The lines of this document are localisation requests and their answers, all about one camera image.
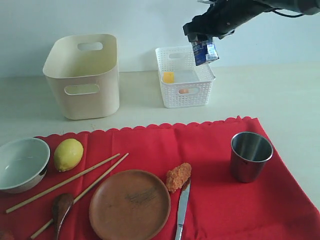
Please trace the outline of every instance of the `yellow lemon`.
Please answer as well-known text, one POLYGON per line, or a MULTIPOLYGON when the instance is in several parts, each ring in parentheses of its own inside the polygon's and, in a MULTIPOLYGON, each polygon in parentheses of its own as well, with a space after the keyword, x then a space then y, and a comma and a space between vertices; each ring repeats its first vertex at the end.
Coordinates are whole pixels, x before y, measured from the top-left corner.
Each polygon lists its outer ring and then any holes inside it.
POLYGON ((54 151, 54 166, 59 172, 69 171, 79 164, 83 153, 81 142, 74 138, 66 139, 54 151))

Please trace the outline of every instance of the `white wall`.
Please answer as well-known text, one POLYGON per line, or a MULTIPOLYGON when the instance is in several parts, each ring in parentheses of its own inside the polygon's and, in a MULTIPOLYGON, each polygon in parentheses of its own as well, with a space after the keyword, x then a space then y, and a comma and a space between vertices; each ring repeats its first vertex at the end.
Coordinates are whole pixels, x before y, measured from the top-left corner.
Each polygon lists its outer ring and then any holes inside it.
MULTIPOLYGON (((118 39, 121 72, 155 70, 157 47, 188 45, 182 26, 208 5, 196 0, 1 0, 0 77, 41 75, 54 42, 73 34, 118 39)), ((216 40, 215 66, 320 59, 320 14, 264 13, 216 40)))

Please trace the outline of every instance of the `scalloped edge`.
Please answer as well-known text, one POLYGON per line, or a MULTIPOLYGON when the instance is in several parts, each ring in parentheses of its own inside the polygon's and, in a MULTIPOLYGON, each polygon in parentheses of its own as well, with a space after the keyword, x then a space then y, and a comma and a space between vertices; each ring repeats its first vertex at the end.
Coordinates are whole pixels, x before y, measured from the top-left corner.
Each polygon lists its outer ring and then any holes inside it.
POLYGON ((132 130, 143 130, 143 129, 181 129, 181 128, 188 128, 188 127, 198 127, 198 126, 212 126, 212 125, 218 125, 218 124, 230 124, 230 123, 236 123, 239 121, 250 121, 253 119, 257 119, 257 118, 251 118, 250 116, 245 116, 243 118, 241 118, 239 115, 237 117, 228 117, 225 120, 216 120, 216 121, 204 121, 202 123, 198 123, 198 122, 190 122, 188 124, 185 123, 181 123, 181 122, 177 122, 175 124, 170 124, 170 123, 161 123, 159 125, 157 124, 150 124, 147 126, 135 126, 135 127, 123 127, 123 128, 110 128, 107 130, 102 130, 102 129, 97 129, 94 131, 81 131, 78 133, 75 132, 67 132, 64 134, 50 134, 48 136, 36 136, 36 138, 48 138, 48 137, 58 137, 58 136, 69 136, 69 137, 74 137, 77 135, 82 135, 82 134, 93 134, 93 133, 106 133, 106 132, 123 132, 123 131, 132 131, 132 130))

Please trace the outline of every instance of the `metal cup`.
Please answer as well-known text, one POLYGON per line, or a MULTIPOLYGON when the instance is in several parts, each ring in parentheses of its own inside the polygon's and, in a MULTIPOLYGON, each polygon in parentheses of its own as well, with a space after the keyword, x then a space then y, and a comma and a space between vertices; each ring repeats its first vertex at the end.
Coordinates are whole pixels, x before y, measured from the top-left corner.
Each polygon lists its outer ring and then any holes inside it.
POLYGON ((256 180, 274 153, 271 143, 265 137, 249 131, 234 135, 231 149, 230 172, 242 183, 256 180))

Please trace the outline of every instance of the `bowl rim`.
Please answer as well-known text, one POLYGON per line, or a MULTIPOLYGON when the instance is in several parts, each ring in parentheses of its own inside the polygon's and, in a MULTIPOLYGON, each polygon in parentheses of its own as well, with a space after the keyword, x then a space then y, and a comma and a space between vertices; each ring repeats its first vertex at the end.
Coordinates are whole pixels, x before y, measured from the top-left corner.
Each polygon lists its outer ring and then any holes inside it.
POLYGON ((27 180, 21 182, 21 183, 18 183, 16 185, 11 185, 11 186, 6 186, 6 187, 0 187, 0 191, 2 190, 9 190, 9 189, 14 189, 14 188, 17 188, 17 187, 20 187, 28 182, 30 182, 32 179, 34 179, 37 175, 39 175, 41 173, 41 171, 46 167, 46 165, 48 164, 49 162, 49 159, 50 159, 50 147, 49 145, 42 139, 40 138, 37 138, 37 137, 25 137, 25 138, 20 138, 20 139, 16 139, 16 140, 12 140, 12 141, 9 141, 3 145, 0 145, 0 150, 2 148, 5 148, 9 145, 12 145, 12 144, 16 144, 16 143, 19 143, 19 142, 24 142, 24 141, 36 141, 36 142, 39 142, 39 143, 42 143, 42 145, 45 147, 46 149, 46 158, 45 158, 45 161, 43 162, 43 165, 42 167, 39 169, 39 171, 34 174, 33 176, 31 176, 30 178, 28 178, 27 180))

